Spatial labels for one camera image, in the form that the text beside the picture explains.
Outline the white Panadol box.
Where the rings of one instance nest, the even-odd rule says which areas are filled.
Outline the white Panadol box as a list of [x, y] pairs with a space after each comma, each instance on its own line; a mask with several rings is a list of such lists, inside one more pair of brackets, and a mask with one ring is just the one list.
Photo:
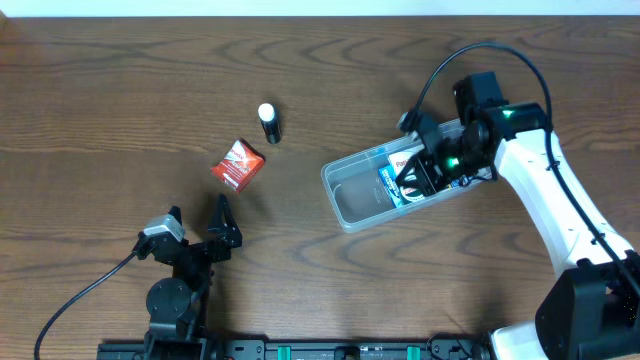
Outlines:
[[401, 151], [396, 151], [388, 155], [390, 165], [393, 167], [395, 175], [399, 175], [407, 165], [409, 159], [420, 152], [422, 147], [413, 147]]

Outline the dark syrup bottle white cap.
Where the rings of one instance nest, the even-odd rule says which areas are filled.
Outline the dark syrup bottle white cap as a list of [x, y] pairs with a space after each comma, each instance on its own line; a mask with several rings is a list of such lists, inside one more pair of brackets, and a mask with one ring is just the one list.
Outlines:
[[281, 141], [281, 129], [275, 107], [270, 103], [261, 104], [258, 107], [258, 117], [267, 141], [270, 144], [279, 143]]

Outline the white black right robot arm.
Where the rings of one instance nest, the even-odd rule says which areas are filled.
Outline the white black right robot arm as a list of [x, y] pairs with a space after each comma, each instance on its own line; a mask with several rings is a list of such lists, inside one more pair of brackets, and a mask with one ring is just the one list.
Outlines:
[[514, 189], [557, 280], [533, 320], [493, 331], [494, 359], [609, 359], [639, 351], [639, 255], [604, 219], [563, 157], [551, 113], [504, 99], [492, 72], [453, 88], [462, 132], [447, 137], [418, 108], [399, 121], [423, 149], [396, 178], [435, 195], [488, 168]]

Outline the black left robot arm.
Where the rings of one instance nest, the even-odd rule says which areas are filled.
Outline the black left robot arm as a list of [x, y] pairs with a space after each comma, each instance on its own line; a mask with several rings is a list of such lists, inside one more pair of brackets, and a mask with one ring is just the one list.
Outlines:
[[138, 259], [152, 256], [172, 268], [172, 275], [156, 282], [146, 297], [150, 322], [142, 350], [144, 359], [225, 357], [222, 341], [206, 326], [212, 265], [229, 260], [243, 240], [224, 195], [218, 198], [207, 232], [210, 239], [189, 243], [181, 210], [173, 206], [167, 214], [152, 219], [138, 235], [133, 249]]

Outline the dark green ointment box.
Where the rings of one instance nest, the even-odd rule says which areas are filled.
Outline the dark green ointment box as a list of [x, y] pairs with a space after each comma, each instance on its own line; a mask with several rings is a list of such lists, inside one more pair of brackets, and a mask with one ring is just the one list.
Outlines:
[[396, 181], [405, 204], [414, 203], [436, 193], [427, 176], [410, 172], [402, 181]]

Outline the clear plastic container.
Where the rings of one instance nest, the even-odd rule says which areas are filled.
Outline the clear plastic container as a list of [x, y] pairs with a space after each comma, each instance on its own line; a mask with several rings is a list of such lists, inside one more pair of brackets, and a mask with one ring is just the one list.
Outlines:
[[[390, 153], [413, 147], [423, 149], [424, 145], [418, 139], [405, 136], [333, 161], [322, 168], [321, 178], [329, 202], [345, 232], [355, 233], [435, 205], [469, 191], [481, 182], [396, 208], [381, 183], [378, 169], [389, 164]], [[473, 176], [489, 180], [491, 170], [485, 167]]]

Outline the blue Cool Fever box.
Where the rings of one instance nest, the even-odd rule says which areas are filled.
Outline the blue Cool Fever box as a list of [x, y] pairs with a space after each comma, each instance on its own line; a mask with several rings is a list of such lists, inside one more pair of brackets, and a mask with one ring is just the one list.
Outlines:
[[378, 169], [378, 175], [379, 178], [381, 180], [381, 183], [384, 187], [384, 189], [387, 192], [387, 195], [389, 197], [389, 199], [391, 200], [392, 204], [396, 207], [403, 207], [403, 206], [407, 206], [407, 205], [411, 205], [414, 203], [418, 203], [421, 202], [423, 200], [426, 199], [430, 199], [430, 198], [435, 198], [437, 195], [447, 192], [449, 190], [455, 189], [455, 188], [463, 188], [463, 187], [467, 187], [470, 186], [471, 184], [473, 184], [474, 182], [478, 182], [478, 181], [484, 181], [485, 177], [481, 177], [481, 176], [466, 176], [463, 175], [457, 179], [453, 179], [451, 181], [449, 181], [448, 183], [440, 183], [438, 184], [436, 181], [432, 180], [435, 188], [436, 188], [436, 194], [432, 195], [430, 197], [426, 197], [425, 199], [418, 201], [418, 202], [414, 202], [414, 203], [409, 203], [409, 204], [405, 204], [402, 197], [401, 197], [401, 192], [399, 190], [399, 187], [396, 185], [396, 176], [393, 167], [390, 165], [390, 163], [384, 167], [381, 167]]

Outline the red Panadol ActiFast box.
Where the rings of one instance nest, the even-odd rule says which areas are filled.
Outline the red Panadol ActiFast box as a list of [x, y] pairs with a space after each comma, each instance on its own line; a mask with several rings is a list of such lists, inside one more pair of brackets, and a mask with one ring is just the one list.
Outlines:
[[235, 192], [241, 192], [261, 170], [265, 158], [243, 139], [234, 142], [211, 173]]

